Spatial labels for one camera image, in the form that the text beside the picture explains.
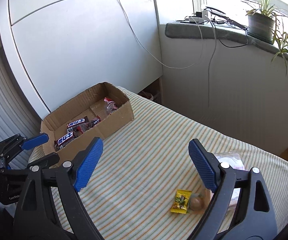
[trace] metal screw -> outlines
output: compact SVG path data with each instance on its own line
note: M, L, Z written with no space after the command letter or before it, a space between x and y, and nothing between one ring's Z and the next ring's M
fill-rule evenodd
M72 163L71 163L70 161L66 161L66 162L63 163L63 167L64 167L64 168L68 168L68 167L70 167L71 165L72 165Z
M227 162L222 162L221 167L227 169L229 167L229 164Z
M39 166L35 165L35 166L32 167L31 171L34 171L34 172L38 171L39 168L40 168Z
M252 171L253 171L254 173L260 173L260 169L257 168L257 167L253 167L253 168L252 168Z

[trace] plastic bag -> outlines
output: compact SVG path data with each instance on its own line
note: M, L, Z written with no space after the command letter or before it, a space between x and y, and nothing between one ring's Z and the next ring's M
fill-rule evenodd
M214 155L220 163L227 162L233 169L245 170L241 157L237 152L216 153ZM240 190L240 188L235 188L233 190L231 201L228 205L228 210L236 208Z
M118 109L115 101L113 101L112 99L104 98L104 102L105 102L105 110L108 115Z
M203 214L211 202L211 191L202 184L198 192L192 193L188 200L188 211L190 214Z

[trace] spider plant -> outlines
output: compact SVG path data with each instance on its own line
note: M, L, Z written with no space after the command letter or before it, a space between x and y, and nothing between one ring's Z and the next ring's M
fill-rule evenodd
M275 41L277 42L279 51L275 53L274 57L271 60L271 63L273 62L274 59L276 59L278 55L282 55L282 58L284 59L285 62L285 68L287 74L287 61L285 55L286 54L288 55L288 33L284 31L284 27L282 32L277 30Z
M288 55L288 33L284 31L284 24L283 19L282 21L282 31L279 30L280 28L280 21L278 19L279 17L282 17L283 15L277 15L275 11L278 11L279 8L276 7L274 4L271 4L271 0L256 0L256 3L258 5L258 8L255 8L253 6L254 2L250 0L244 0L242 1L246 4L248 4L250 7L252 7L251 10L247 11L246 15L254 15L256 12L259 12L262 15L265 15L271 19L274 20L274 30L272 30L273 33L273 44L276 41L278 45L279 51L273 56L271 63L276 59L278 55L281 55L285 62L285 68L286 68L286 74L287 74L287 61L285 58L285 55Z
M271 0L256 0L256 4L258 5L258 8L254 7L254 2L250 0L244 0L242 1L246 4L248 4L252 9L246 12L246 15L254 15L255 13L259 12L260 14L267 16L274 20L274 31L273 31L273 43L275 41L276 31L277 31L277 14L274 12L278 9L274 4L271 4Z

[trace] red candy wrapper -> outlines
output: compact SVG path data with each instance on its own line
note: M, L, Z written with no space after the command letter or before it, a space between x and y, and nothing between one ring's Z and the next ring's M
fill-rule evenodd
M112 99L109 98L104 98L104 102L106 102L106 112L108 114L113 113L115 110L118 109L115 101L113 101Z

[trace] potted plant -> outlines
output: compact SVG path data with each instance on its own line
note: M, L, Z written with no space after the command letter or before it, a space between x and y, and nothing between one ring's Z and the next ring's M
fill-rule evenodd
M247 34L257 38L261 41L265 41L269 44L274 44L276 41L278 45L278 52L273 56L273 60L281 55L285 62L286 74L287 74L287 61L285 55L288 55L288 33L284 31L283 19L281 21L277 18L274 4L270 3L270 0L257 0L258 8L255 8L250 0L243 1L252 7L247 11L248 16L248 32ZM282 31L280 31L280 23L282 22Z
M273 44L273 37L276 35L277 28L277 15L274 10L278 8L270 3L271 0L256 1L258 8L255 8L250 0L243 1L252 7L246 14L249 25L247 34L261 41Z

